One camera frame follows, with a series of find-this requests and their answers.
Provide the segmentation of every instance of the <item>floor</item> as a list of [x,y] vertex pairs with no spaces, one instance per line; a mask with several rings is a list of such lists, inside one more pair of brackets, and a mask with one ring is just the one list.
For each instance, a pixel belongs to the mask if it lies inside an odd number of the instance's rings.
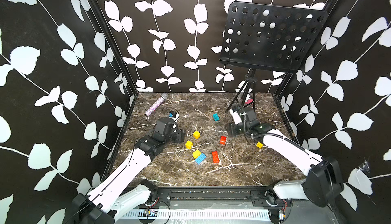
[[[277,179],[305,178],[298,168],[276,151],[265,146],[259,149],[247,143],[242,135],[228,137],[224,126],[232,121],[232,117],[225,113],[225,109],[235,94],[171,93],[149,118],[145,117],[144,112],[159,96],[157,93],[139,94],[113,170],[128,156],[133,143],[154,127],[165,107],[179,111],[179,128],[187,131],[185,142],[170,144],[129,186],[136,186],[142,179],[148,179],[157,186],[250,186],[268,185]],[[256,97],[258,118],[288,135],[271,94],[257,93]],[[167,116],[168,111],[165,110],[162,116]],[[220,117],[217,122],[213,120],[214,113]],[[195,130],[201,133],[197,140],[192,135]],[[219,143],[222,135],[227,136],[225,145]],[[187,140],[193,142],[192,149],[185,147]],[[206,155],[200,165],[194,162],[192,156],[197,149]],[[220,164],[213,163],[212,151],[218,151]]]

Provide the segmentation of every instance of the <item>black wallpaper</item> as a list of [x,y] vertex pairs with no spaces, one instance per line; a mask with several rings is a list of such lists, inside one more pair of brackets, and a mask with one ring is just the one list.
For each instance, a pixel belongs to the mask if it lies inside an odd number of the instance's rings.
[[84,0],[0,1],[0,223],[62,223],[100,183],[130,108],[126,71]]
[[340,0],[281,96],[298,141],[338,160],[349,223],[390,221],[390,21],[391,0]]

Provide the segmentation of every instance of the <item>lego brick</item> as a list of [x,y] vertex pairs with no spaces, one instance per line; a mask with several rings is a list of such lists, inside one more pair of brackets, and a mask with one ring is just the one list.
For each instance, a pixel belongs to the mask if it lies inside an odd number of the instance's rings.
[[201,153],[200,156],[198,156],[195,161],[199,165],[204,159],[206,158],[206,155],[204,153]]
[[191,142],[191,141],[188,140],[188,141],[186,142],[185,146],[186,146],[186,148],[191,149],[191,148],[193,147],[193,142]]
[[195,131],[195,132],[193,133],[193,136],[194,136],[195,139],[198,139],[200,135],[201,135],[201,134],[199,133],[199,131]]
[[200,154],[201,152],[197,149],[196,151],[193,152],[193,157],[196,159]]
[[217,121],[217,120],[220,119],[217,113],[214,113],[214,114],[213,114],[213,119],[215,119],[215,121]]
[[226,136],[221,136],[220,138],[220,143],[221,144],[225,144],[225,141],[227,140],[227,137]]

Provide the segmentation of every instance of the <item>red lego brick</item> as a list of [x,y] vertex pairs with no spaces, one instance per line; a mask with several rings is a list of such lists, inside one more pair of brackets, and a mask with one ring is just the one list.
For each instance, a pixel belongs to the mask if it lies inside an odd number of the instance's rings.
[[225,136],[221,136],[221,138],[220,138],[220,143],[221,144],[225,144],[225,141],[227,140],[227,137],[225,137]]
[[217,153],[217,151],[213,151],[212,152],[212,158],[213,158],[213,163],[219,163],[220,162],[219,154]]

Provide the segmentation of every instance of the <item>yellow lego brick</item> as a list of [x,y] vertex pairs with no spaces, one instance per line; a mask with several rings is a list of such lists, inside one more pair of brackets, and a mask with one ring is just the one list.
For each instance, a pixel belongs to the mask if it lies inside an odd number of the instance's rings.
[[193,133],[193,136],[194,136],[195,139],[198,139],[200,135],[201,135],[201,134],[199,133],[199,131],[195,131],[195,132]]
[[198,156],[200,156],[201,152],[197,149],[193,152],[193,157],[196,159]]
[[191,149],[191,148],[193,147],[193,142],[191,142],[191,141],[188,140],[188,141],[186,142],[186,145],[185,145],[185,146],[186,146],[186,148]]
[[262,144],[261,142],[258,142],[258,143],[257,143],[257,147],[258,147],[258,148],[262,148],[262,146],[263,146],[263,144]]

